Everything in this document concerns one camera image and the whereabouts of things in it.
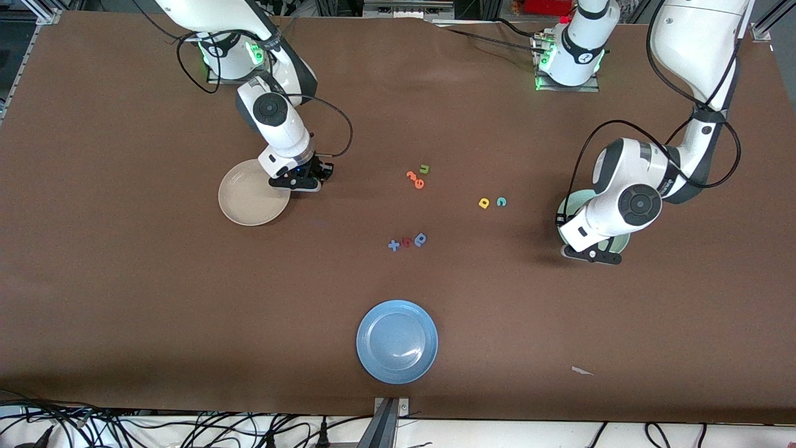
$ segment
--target black cable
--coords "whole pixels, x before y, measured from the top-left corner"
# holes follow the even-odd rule
[[[138,9],[139,9],[139,11],[141,11],[141,14],[144,14],[144,17],[147,19],[147,21],[149,21],[149,23],[151,23],[151,24],[152,24],[152,26],[154,26],[155,28],[159,29],[161,33],[164,33],[166,36],[168,36],[168,37],[171,37],[171,38],[172,38],[172,39],[174,39],[175,41],[176,41],[177,39],[179,39],[179,37],[178,37],[178,36],[175,36],[175,35],[173,35],[172,33],[169,33],[168,31],[166,31],[165,29],[163,29],[163,28],[162,28],[160,25],[158,25],[157,23],[155,23],[155,21],[154,21],[154,20],[152,20],[152,18],[150,18],[150,17],[149,17],[149,14],[147,14],[147,13],[144,11],[144,9],[141,7],[141,5],[139,5],[139,3],[138,3],[138,2],[136,2],[135,0],[131,0],[131,1],[132,1],[132,2],[133,2],[133,4],[135,5],[135,7],[136,7],[136,8],[138,8]]]
[[[595,448],[595,446],[597,446],[599,436],[603,435],[603,431],[605,430],[606,426],[608,426],[608,422],[603,422],[603,425],[597,430],[597,434],[595,434],[594,439],[591,440],[591,444],[587,448]]]
[[[658,13],[661,12],[661,8],[663,7],[663,3],[664,2],[659,2],[658,5],[655,7],[655,11],[652,13],[652,19],[650,20],[650,26],[647,28],[647,35],[646,35],[647,61],[650,63],[650,67],[652,68],[653,72],[655,72],[657,77],[660,78],[661,81],[663,81],[664,84],[669,86],[669,88],[671,88],[673,91],[677,92],[678,94],[680,94],[681,96],[683,96],[687,100],[690,100],[691,102],[693,102],[697,106],[699,106],[701,108],[704,108],[706,110],[712,110],[710,108],[710,106],[709,106],[710,102],[713,101],[713,98],[716,97],[716,94],[719,92],[719,89],[721,88],[721,85],[724,83],[724,81],[727,79],[727,75],[730,73],[730,69],[732,68],[732,64],[736,60],[736,57],[737,57],[737,54],[738,54],[738,49],[740,48],[740,39],[736,39],[736,45],[735,45],[735,47],[733,47],[732,55],[730,56],[730,61],[727,63],[727,67],[724,69],[724,74],[722,75],[718,85],[713,89],[713,93],[710,95],[710,97],[708,98],[707,101],[705,101],[705,102],[699,101],[693,95],[691,95],[691,94],[687,93],[685,90],[677,87],[676,85],[674,85],[674,83],[672,83],[672,81],[669,81],[669,78],[667,78],[661,72],[661,70],[658,68],[657,64],[655,63],[655,58],[654,58],[654,56],[652,54],[652,29],[653,29],[655,21],[657,20]]]
[[[168,426],[199,426],[199,427],[205,427],[205,428],[208,428],[208,429],[218,429],[218,430],[223,430],[223,429],[226,428],[226,426],[205,425],[205,424],[202,424],[202,423],[193,423],[193,422],[168,422],[168,423],[160,423],[158,425],[143,425],[141,423],[134,422],[132,420],[125,420],[124,422],[125,423],[130,423],[133,426],[136,426],[136,427],[139,427],[139,428],[142,428],[142,429],[145,429],[145,430],[156,430],[156,429],[165,428],[165,427],[168,427]],[[262,436],[262,434],[258,434],[257,432],[252,433],[252,432],[248,432],[248,431],[245,431],[245,430],[232,430],[232,432],[236,432],[237,434],[242,434],[242,435],[248,435],[248,436],[251,436],[251,437],[260,437],[260,436]]]
[[[575,161],[575,169],[572,171],[572,179],[569,181],[569,189],[567,190],[567,196],[564,198],[564,212],[563,212],[564,213],[564,219],[563,219],[562,225],[565,224],[568,221],[567,206],[569,204],[569,196],[572,194],[572,188],[575,186],[575,177],[576,177],[576,175],[578,173],[578,167],[580,166],[580,160],[583,158],[583,153],[586,152],[586,148],[589,146],[589,143],[591,142],[591,139],[597,134],[597,132],[600,129],[605,128],[607,125],[614,124],[614,123],[619,123],[619,124],[624,124],[626,126],[629,126],[629,127],[633,128],[633,129],[635,129],[636,131],[640,132],[641,134],[643,134],[650,141],[652,141],[652,143],[654,143],[655,146],[657,146],[661,150],[663,155],[666,156],[666,158],[668,159],[669,163],[671,163],[672,166],[674,166],[674,168],[677,170],[677,174],[680,177],[682,177],[683,180],[688,185],[691,185],[692,187],[702,188],[702,189],[718,187],[722,183],[727,182],[727,180],[730,179],[730,177],[733,175],[733,173],[736,172],[736,168],[738,167],[738,164],[740,163],[740,160],[741,160],[741,145],[740,145],[740,139],[738,138],[738,134],[736,133],[736,130],[729,123],[724,123],[724,126],[727,127],[727,130],[730,131],[730,134],[732,135],[732,138],[736,142],[736,160],[732,164],[732,167],[727,172],[727,174],[724,175],[724,177],[721,178],[720,180],[718,180],[718,181],[716,181],[714,183],[708,183],[708,184],[699,183],[699,182],[697,182],[695,180],[692,180],[687,175],[685,175],[685,173],[682,171],[682,169],[680,169],[680,167],[672,159],[672,156],[671,156],[671,154],[669,154],[669,151],[666,149],[665,145],[662,145],[660,142],[658,142],[657,139],[655,137],[653,137],[650,133],[648,133],[647,131],[645,131],[641,127],[639,127],[637,124],[631,123],[630,121],[626,121],[626,120],[608,120],[608,121],[600,124],[597,128],[595,128],[595,130],[592,131],[591,134],[589,134],[588,138],[586,138],[586,142],[583,143],[583,147],[580,148],[580,153],[578,154],[578,159]]]
[[[190,38],[190,37],[192,37],[192,36],[194,36],[194,35],[196,35],[196,33],[187,33],[187,34],[183,34],[182,36],[178,37],[178,42],[177,42],[177,63],[180,65],[180,69],[182,69],[182,72],[188,77],[188,79],[191,80],[191,82],[193,82],[198,88],[202,89],[203,92],[213,94],[215,92],[218,92],[218,87],[221,85],[221,57],[218,54],[218,50],[216,50],[216,61],[218,62],[218,72],[216,73],[216,75],[218,76],[218,80],[216,81],[216,87],[213,90],[206,89],[205,86],[203,86],[202,84],[199,84],[199,82],[197,80],[193,79],[191,74],[188,72],[188,69],[185,68],[185,64],[182,63],[182,56],[180,55],[180,49],[182,48],[182,45],[185,44],[185,40]],[[210,39],[210,41],[213,43],[213,45],[215,45],[216,41],[213,40],[213,37],[214,36],[211,35],[211,36],[208,36],[207,38]]]
[[[642,17],[642,14],[644,14],[644,12],[646,11],[647,7],[650,5],[651,2],[652,2],[652,0],[647,0],[646,4],[644,6],[640,6],[640,7],[636,6],[636,11],[633,13],[633,15],[635,16],[635,19],[633,20],[633,23],[638,23],[638,19],[640,19]]]
[[[294,429],[296,429],[296,428],[298,428],[298,427],[301,427],[301,426],[306,426],[306,427],[308,428],[307,434],[309,434],[309,433],[312,431],[312,426],[310,426],[310,424],[309,424],[309,423],[307,423],[307,422],[302,422],[302,423],[296,423],[296,424],[294,424],[293,426],[288,426],[287,428],[283,428],[283,429],[275,430],[275,431],[274,431],[274,435],[277,435],[277,434],[282,434],[282,433],[286,433],[286,432],[288,432],[288,431],[290,431],[290,430],[294,430]]]
[[[669,444],[669,440],[666,438],[666,434],[663,434],[663,430],[661,429],[661,427],[657,423],[650,422],[650,423],[646,423],[644,425],[644,434],[646,434],[647,440],[649,440],[650,443],[655,445],[655,448],[663,448],[663,446],[658,445],[652,439],[652,434],[650,434],[650,426],[655,428],[657,430],[657,432],[661,435],[661,437],[663,438],[663,443],[665,444],[666,448],[672,448],[672,446]]]
[[[352,417],[350,419],[345,419],[345,420],[341,420],[339,422],[332,423],[331,425],[327,426],[326,429],[330,430],[330,429],[334,428],[335,426],[340,426],[342,424],[345,424],[345,423],[348,423],[348,422],[352,422],[354,420],[370,419],[370,418],[372,418],[372,415],[360,415],[359,417]],[[306,438],[304,440],[302,440],[301,442],[296,444],[296,446],[294,446],[293,448],[299,448],[301,445],[305,446],[307,443],[310,442],[310,440],[312,440],[313,437],[315,437],[316,435],[318,435],[320,433],[321,433],[320,430],[315,431],[314,433],[306,436]]]
[[[704,442],[704,436],[708,433],[708,424],[702,423],[702,432],[699,434],[699,441],[696,442],[696,448],[702,448],[702,442]]]
[[[209,416],[207,418],[207,420],[205,420],[205,421],[209,422],[210,420],[215,419],[213,421],[213,424],[215,424],[215,423],[218,423],[218,422],[220,422],[220,421],[222,421],[222,420],[224,420],[224,419],[226,419],[228,417],[231,417],[233,415],[235,415],[235,414],[231,413],[231,412],[221,412],[221,413],[219,413],[217,415]],[[196,440],[199,438],[199,436],[202,435],[202,433],[204,433],[206,430],[208,430],[207,427],[202,427],[199,431],[197,431],[196,429],[198,429],[198,427],[199,426],[194,428],[191,431],[191,433],[188,435],[188,437],[186,437],[185,440],[182,441],[182,444],[180,445],[180,448],[187,448],[189,446],[193,446],[193,444],[196,442]]]
[[[349,150],[349,148],[351,147],[351,142],[353,142],[353,124],[351,124],[351,119],[345,114],[345,112],[343,112],[340,108],[338,108],[334,104],[331,104],[329,101],[322,100],[317,96],[305,95],[303,93],[286,93],[284,96],[288,97],[296,96],[299,98],[307,98],[308,100],[316,100],[318,103],[324,104],[329,108],[331,108],[332,110],[334,110],[335,112],[337,112],[338,114],[340,114],[340,116],[342,116],[345,122],[349,125],[349,141],[348,143],[345,144],[343,150],[338,152],[337,154],[316,154],[318,157],[331,157],[331,158],[340,157]]]
[[[261,416],[265,416],[265,414],[252,414],[252,413],[249,413],[248,415],[246,415],[245,417],[241,418],[240,420],[238,420],[237,422],[233,423],[232,425],[229,425],[229,426],[225,427],[225,429],[224,429],[223,431],[221,431],[221,432],[220,432],[220,433],[219,433],[219,434],[218,434],[218,435],[217,435],[217,436],[216,436],[216,437],[215,437],[215,438],[214,438],[212,441],[210,441],[210,443],[208,443],[207,445],[208,445],[208,446],[211,446],[211,445],[214,445],[214,444],[216,444],[217,442],[219,442],[219,441],[220,441],[220,439],[221,439],[222,437],[224,437],[226,434],[229,434],[230,432],[233,432],[233,431],[235,430],[235,426],[238,426],[238,425],[240,425],[241,423],[243,423],[243,422],[246,422],[246,421],[254,421],[254,418],[255,418],[255,417],[261,417]]]
[[[226,442],[226,441],[228,441],[228,440],[234,440],[234,441],[235,441],[235,443],[237,443],[237,444],[238,444],[238,448],[241,448],[241,445],[240,445],[240,440],[238,440],[238,438],[237,438],[237,437],[225,437],[225,438],[221,438],[221,439],[219,439],[219,440],[216,440],[216,441],[215,441],[215,443]],[[212,443],[209,443],[209,444],[207,444],[207,445],[204,445],[204,448],[215,448],[215,446],[214,446]]]
[[[523,31],[522,29],[517,28],[516,26],[514,26],[513,23],[509,22],[508,20],[505,20],[504,18],[500,18],[500,17],[499,18],[494,18],[494,19],[492,19],[492,22],[500,22],[503,25],[508,26],[514,33],[517,33],[517,34],[519,34],[521,36],[533,37],[533,33],[529,33],[527,31]]]
[[[666,142],[663,143],[663,144],[669,144],[669,142],[672,141],[674,136],[676,136],[679,131],[681,131],[683,128],[685,128],[688,125],[688,123],[691,123],[691,120],[693,120],[693,118],[691,118],[691,117],[688,117],[687,119],[685,119],[685,121],[680,126],[677,126],[677,129],[675,129],[674,132],[672,132],[672,135],[669,136],[669,138],[666,139]]]
[[[448,29],[448,31],[450,31],[452,33],[456,33],[456,34],[461,34],[461,35],[467,36],[467,37],[473,37],[475,39],[481,39],[482,41],[492,42],[494,44],[506,45],[506,46],[514,47],[514,48],[518,48],[518,49],[527,49],[528,51],[534,52],[534,53],[544,53],[544,50],[541,49],[541,48],[533,48],[533,47],[529,47],[527,45],[515,44],[513,42],[500,41],[498,39],[493,39],[493,38],[487,37],[487,36],[481,36],[479,34],[472,34],[472,33],[467,33],[465,31],[459,31],[458,29]]]

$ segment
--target white floor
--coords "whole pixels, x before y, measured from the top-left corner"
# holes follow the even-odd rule
[[[2,408],[2,415],[19,412],[18,407]],[[242,417],[230,417],[216,423],[229,426]],[[342,417],[329,418],[328,423],[339,421]],[[0,429],[6,428],[15,419],[0,420]],[[123,424],[146,448],[179,448],[193,429],[196,417],[122,417]],[[236,427],[238,430],[262,434],[271,421],[270,416],[257,417]],[[166,422],[186,422],[184,426],[167,426],[159,429],[142,429],[133,425],[154,426]],[[291,421],[288,426],[307,422],[315,432],[320,425],[320,417],[305,417]],[[329,431],[331,442],[356,442],[367,427],[369,419],[348,422]],[[55,424],[51,421],[20,422],[0,436],[0,448],[14,448],[25,442],[35,442],[45,429]],[[101,443],[105,446],[119,446],[104,427],[104,422],[96,422]],[[430,448],[584,448],[591,444],[600,423],[595,422],[507,422],[473,420],[401,420],[397,432],[395,448],[417,447],[427,442]],[[700,425],[661,424],[672,448],[696,448],[701,431]],[[96,430],[91,424],[83,426],[90,438],[96,438]],[[207,446],[220,429],[207,430],[192,447]],[[665,448],[663,441],[652,431],[658,445]],[[87,445],[72,430],[75,448]],[[275,438],[277,448],[292,448],[307,436],[307,428],[301,426]],[[254,446],[260,438],[236,434],[237,441],[225,440],[212,444],[212,448],[243,448]],[[316,439],[310,442],[314,446]],[[796,442],[796,427],[792,426],[743,426],[711,425],[704,438],[703,448],[788,448]],[[642,423],[609,423],[599,439],[599,448],[654,448],[647,440]],[[48,448],[70,448],[64,430],[56,425]]]

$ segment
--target red object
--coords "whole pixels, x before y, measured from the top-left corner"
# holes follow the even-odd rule
[[[529,14],[565,16],[572,9],[572,0],[525,0],[522,10]]]

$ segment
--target beige plate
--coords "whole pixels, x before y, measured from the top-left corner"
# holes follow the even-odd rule
[[[259,226],[276,218],[285,210],[291,193],[275,190],[268,180],[257,159],[238,163],[218,187],[221,211],[242,226]]]

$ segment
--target metal bracket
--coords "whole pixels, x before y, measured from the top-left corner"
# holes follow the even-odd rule
[[[14,98],[14,94],[17,91],[17,86],[19,85],[19,80],[22,79],[22,72],[25,70],[25,67],[28,65],[28,58],[30,57],[30,52],[33,51],[33,44],[36,43],[36,39],[39,37],[39,32],[41,31],[41,25],[37,25],[36,29],[33,31],[33,36],[30,38],[30,43],[28,44],[28,48],[25,50],[25,56],[22,58],[22,63],[19,65],[19,70],[17,70],[17,76],[14,77],[14,83],[11,85],[11,89],[8,91],[8,98],[6,98],[6,103],[2,106],[2,110],[0,110],[0,125],[2,125],[2,121],[6,118],[6,113],[8,113],[8,107],[11,105],[11,99]]]
[[[373,405],[373,413],[379,410],[379,405],[385,400],[385,398],[381,397],[376,398],[376,402]],[[398,398],[398,416],[406,417],[407,415],[409,415],[409,397]]]
[[[395,446],[400,409],[399,400],[395,398],[381,399],[381,403],[359,440],[357,448],[393,448]]]
[[[796,7],[796,0],[780,0],[775,3],[768,11],[763,13],[763,16],[757,22],[753,22],[750,26],[751,36],[755,42],[770,42],[771,35],[768,30],[771,29],[780,19],[785,17],[790,10]]]
[[[754,42],[771,42],[771,33],[769,33],[767,30],[761,33],[756,23],[751,24],[749,27],[749,32],[751,33],[751,39]]]

